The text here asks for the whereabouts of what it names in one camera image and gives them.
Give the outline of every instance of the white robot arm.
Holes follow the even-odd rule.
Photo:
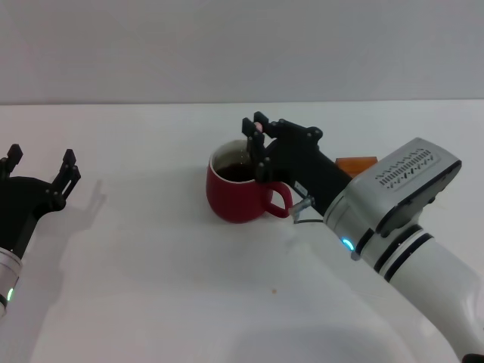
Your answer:
[[[274,138],[264,147],[263,132]],[[258,182],[285,182],[351,251],[396,288],[444,335],[464,363],[484,363],[482,278],[418,224],[422,209],[457,175],[461,161],[421,138],[354,179],[319,151],[322,131],[261,113],[244,119]]]

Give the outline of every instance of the white tabletop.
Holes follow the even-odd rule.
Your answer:
[[[324,132],[330,158],[384,157],[415,136],[464,167],[421,224],[484,273],[484,101],[0,107],[0,154],[82,179],[37,225],[2,363],[456,362],[442,335],[324,225],[230,225],[205,197],[217,145],[261,110]]]

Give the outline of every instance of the coffee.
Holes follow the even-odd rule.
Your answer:
[[[248,182],[254,179],[254,170],[252,165],[246,163],[238,163],[226,166],[217,170],[223,179],[231,182]]]

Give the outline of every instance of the orange object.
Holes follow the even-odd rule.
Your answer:
[[[340,157],[336,165],[352,178],[378,163],[377,157]]]

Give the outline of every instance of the black stripe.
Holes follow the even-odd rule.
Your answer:
[[[365,234],[363,234],[363,237],[360,238],[360,241],[358,242],[358,244],[356,244],[356,248],[355,248],[355,252],[359,255],[362,250],[363,250],[363,247],[366,245],[366,243],[370,240],[370,238],[372,238],[374,235],[374,232],[371,230],[371,228],[369,228]]]
[[[411,244],[411,246],[406,249],[399,257],[396,259],[396,261],[393,263],[393,265],[390,266],[388,271],[385,274],[385,280],[387,282],[390,282],[392,279],[393,275],[399,270],[400,266],[404,264],[404,262],[407,260],[408,257],[411,256],[413,252],[417,250],[418,247],[423,245],[425,242],[427,242],[430,238],[433,238],[432,235],[426,233],[422,234],[417,240],[415,240],[414,243]]]
[[[0,304],[2,304],[5,308],[7,307],[7,299],[3,295],[0,294]]]
[[[392,256],[396,249],[399,248],[399,246],[403,244],[407,239],[409,239],[411,235],[420,231],[421,229],[422,227],[420,227],[419,225],[412,225],[411,227],[405,229],[401,234],[396,236],[393,242],[388,245],[385,252],[381,254],[380,258],[377,260],[377,263],[375,263],[375,271],[377,273],[380,273],[381,268],[383,267],[383,265],[385,265],[385,262],[388,261],[388,259]]]

